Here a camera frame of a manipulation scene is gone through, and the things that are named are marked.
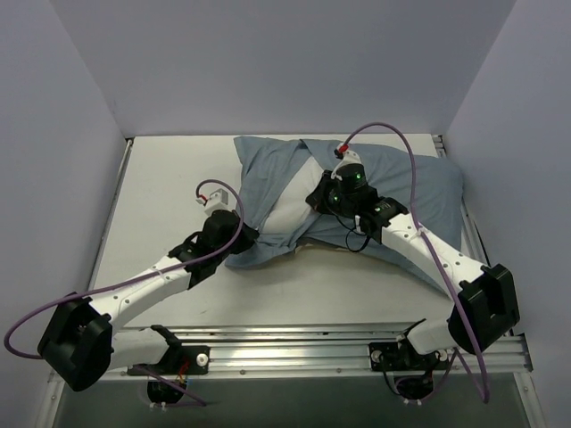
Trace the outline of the white pillow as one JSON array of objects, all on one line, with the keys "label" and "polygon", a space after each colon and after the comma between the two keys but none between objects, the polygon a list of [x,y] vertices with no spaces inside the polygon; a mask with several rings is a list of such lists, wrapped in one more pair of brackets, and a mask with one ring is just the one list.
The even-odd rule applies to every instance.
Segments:
[{"label": "white pillow", "polygon": [[289,234],[311,213],[306,198],[317,188],[324,169],[309,157],[278,197],[262,228],[264,234]]}]

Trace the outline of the striped blue beige pillowcase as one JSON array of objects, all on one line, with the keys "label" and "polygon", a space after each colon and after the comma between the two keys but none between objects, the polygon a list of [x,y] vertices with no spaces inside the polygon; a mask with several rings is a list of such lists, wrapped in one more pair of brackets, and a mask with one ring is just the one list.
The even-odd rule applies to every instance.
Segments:
[{"label": "striped blue beige pillowcase", "polygon": [[433,261],[424,273],[384,244],[381,228],[414,212],[431,242],[458,249],[463,180],[453,164],[379,144],[351,144],[342,153],[335,140],[238,136],[234,145],[244,222],[259,236],[251,249],[229,257],[228,267],[259,267],[317,241],[392,263],[446,290]]}]

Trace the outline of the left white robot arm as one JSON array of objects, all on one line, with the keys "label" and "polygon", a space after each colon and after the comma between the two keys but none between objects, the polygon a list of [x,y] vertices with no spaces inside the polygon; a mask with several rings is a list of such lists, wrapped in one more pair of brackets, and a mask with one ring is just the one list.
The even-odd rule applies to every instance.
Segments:
[{"label": "left white robot arm", "polygon": [[113,291],[72,294],[60,302],[37,346],[42,359],[73,391],[84,391],[110,370],[176,375],[196,369],[198,357],[163,325],[124,327],[163,300],[213,276],[230,255],[250,250],[259,237],[238,214],[216,210],[199,232]]}]

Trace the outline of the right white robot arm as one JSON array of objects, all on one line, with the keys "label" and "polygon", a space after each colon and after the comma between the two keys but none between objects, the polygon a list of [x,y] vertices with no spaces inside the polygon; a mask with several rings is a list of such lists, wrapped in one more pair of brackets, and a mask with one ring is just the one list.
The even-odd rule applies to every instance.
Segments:
[{"label": "right white robot arm", "polygon": [[453,300],[448,317],[422,321],[404,334],[396,357],[405,367],[417,367],[429,353],[453,347],[475,355],[519,322],[511,272],[471,259],[417,224],[404,205],[378,195],[361,164],[325,171],[306,202],[320,214],[351,220],[358,233],[405,257]]}]

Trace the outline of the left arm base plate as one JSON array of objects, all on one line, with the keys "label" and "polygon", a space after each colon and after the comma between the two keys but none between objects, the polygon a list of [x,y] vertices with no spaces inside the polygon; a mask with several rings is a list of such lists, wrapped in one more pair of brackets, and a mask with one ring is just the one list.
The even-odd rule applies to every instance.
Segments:
[{"label": "left arm base plate", "polygon": [[141,364],[158,375],[206,375],[209,372],[211,348],[205,345],[170,346],[156,364]]}]

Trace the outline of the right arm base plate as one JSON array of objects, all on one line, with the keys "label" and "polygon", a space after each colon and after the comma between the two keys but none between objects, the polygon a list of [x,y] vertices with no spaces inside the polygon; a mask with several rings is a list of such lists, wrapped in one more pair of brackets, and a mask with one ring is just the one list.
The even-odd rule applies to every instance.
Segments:
[{"label": "right arm base plate", "polygon": [[418,354],[408,342],[371,342],[368,345],[371,370],[374,372],[426,372],[444,370],[449,363],[446,353]]}]

